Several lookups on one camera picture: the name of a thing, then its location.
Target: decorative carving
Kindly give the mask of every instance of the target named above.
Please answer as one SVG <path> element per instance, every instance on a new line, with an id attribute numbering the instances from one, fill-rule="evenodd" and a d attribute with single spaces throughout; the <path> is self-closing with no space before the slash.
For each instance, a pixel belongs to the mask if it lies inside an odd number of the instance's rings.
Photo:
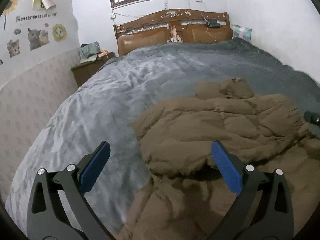
<path id="1" fill-rule="evenodd" d="M 176 16 L 180 16 L 182 15 L 182 13 L 180 12 L 176 12 L 176 11 L 169 11 L 166 12 L 164 15 L 161 15 L 161 18 L 166 18 L 166 17 L 176 17 Z"/>

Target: nightstand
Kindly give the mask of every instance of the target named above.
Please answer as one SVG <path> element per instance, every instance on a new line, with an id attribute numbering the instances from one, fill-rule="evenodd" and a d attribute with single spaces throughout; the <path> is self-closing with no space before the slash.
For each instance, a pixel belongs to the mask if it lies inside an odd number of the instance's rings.
<path id="1" fill-rule="evenodd" d="M 97 57 L 94 62 L 85 62 L 78 66 L 72 67 L 71 71 L 76 79 L 78 87 L 82 86 L 89 78 L 91 78 L 109 59 L 115 57 L 113 52 L 103 57 Z"/>

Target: lion sticker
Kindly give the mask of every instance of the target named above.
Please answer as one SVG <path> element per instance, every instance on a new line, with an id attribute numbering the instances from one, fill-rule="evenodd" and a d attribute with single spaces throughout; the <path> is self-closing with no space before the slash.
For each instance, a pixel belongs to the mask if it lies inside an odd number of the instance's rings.
<path id="1" fill-rule="evenodd" d="M 67 38 L 67 31 L 66 28 L 60 24 L 57 23 L 53 28 L 52 28 L 52 35 L 55 41 L 63 41 Z"/>

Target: bed frame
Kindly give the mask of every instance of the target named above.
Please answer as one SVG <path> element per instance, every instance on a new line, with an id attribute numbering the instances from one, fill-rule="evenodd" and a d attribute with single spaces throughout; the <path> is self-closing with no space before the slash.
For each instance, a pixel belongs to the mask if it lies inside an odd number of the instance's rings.
<path id="1" fill-rule="evenodd" d="M 220 28 L 208 28 L 208 20 L 219 20 Z M 144 46 L 168 42 L 217 43 L 231 40 L 228 13 L 171 9 L 146 15 L 135 21 L 114 25 L 119 56 Z"/>

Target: plaid pillow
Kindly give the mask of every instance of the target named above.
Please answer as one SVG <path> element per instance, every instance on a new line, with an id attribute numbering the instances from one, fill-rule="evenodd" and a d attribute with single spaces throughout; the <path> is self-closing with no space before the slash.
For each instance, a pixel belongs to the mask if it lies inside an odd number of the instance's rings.
<path id="1" fill-rule="evenodd" d="M 233 24 L 231 25 L 231 28 L 233 29 L 233 37 L 238 37 L 250 42 L 252 29 Z"/>

